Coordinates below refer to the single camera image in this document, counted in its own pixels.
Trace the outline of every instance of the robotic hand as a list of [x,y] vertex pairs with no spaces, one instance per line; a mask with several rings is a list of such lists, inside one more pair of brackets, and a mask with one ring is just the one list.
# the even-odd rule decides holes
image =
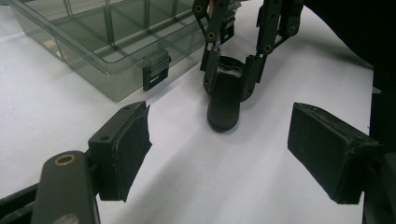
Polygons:
[[[205,36],[201,71],[205,71],[204,88],[211,96],[207,119],[218,132],[231,130],[239,118],[240,102],[246,101],[260,83],[266,58],[289,37],[298,33],[303,0],[266,0],[259,11],[256,26],[260,28],[256,54],[245,63],[222,56],[219,46],[233,36],[233,22],[239,1],[218,0],[209,17],[210,0],[195,0],[193,13]],[[204,27],[203,19],[208,22]],[[218,68],[236,70],[241,76],[222,73]]]

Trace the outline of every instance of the transparent plastic box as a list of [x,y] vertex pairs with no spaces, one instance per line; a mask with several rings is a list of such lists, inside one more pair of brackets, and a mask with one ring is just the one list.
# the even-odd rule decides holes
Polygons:
[[193,0],[8,0],[23,31],[113,101],[204,43]]

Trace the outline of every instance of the white table surface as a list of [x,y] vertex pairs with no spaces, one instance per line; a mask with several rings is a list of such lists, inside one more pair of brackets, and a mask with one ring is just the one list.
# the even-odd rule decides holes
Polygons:
[[[255,52],[262,1],[238,10],[224,55]],[[361,223],[287,149],[292,104],[322,107],[368,133],[372,69],[309,9],[300,33],[268,57],[237,127],[212,131],[199,71],[202,50],[150,92],[113,103],[33,39],[0,7],[0,198],[33,185],[42,164],[88,139],[122,106],[145,100],[153,144],[128,201],[98,202],[102,223]]]

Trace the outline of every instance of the screw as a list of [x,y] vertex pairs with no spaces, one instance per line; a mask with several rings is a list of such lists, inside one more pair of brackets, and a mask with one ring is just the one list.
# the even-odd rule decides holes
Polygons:
[[66,166],[70,163],[72,163],[74,160],[76,159],[76,156],[73,154],[66,154],[66,155],[62,155],[60,157],[58,157],[55,160],[55,165],[57,166]]
[[202,7],[199,6],[199,5],[196,6],[196,7],[195,7],[195,11],[198,12],[198,13],[200,13],[200,12],[202,11]]
[[294,32],[296,32],[296,27],[295,26],[291,26],[291,27],[289,27],[289,33],[290,34],[293,34]]
[[271,48],[271,46],[270,46],[270,45],[267,45],[267,46],[265,46],[265,48],[264,48],[264,49],[265,49],[265,51],[266,51],[266,52],[269,52],[269,51],[271,51],[271,49],[272,49],[272,48]]
[[215,38],[215,34],[209,33],[209,34],[207,35],[207,37],[209,37],[209,39],[213,39],[213,38]]

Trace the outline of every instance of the plastic box latch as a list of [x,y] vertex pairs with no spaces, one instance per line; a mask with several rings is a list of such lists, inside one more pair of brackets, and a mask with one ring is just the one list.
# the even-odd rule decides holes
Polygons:
[[143,68],[143,91],[149,91],[168,77],[169,63],[171,57],[167,56],[154,66],[145,66]]

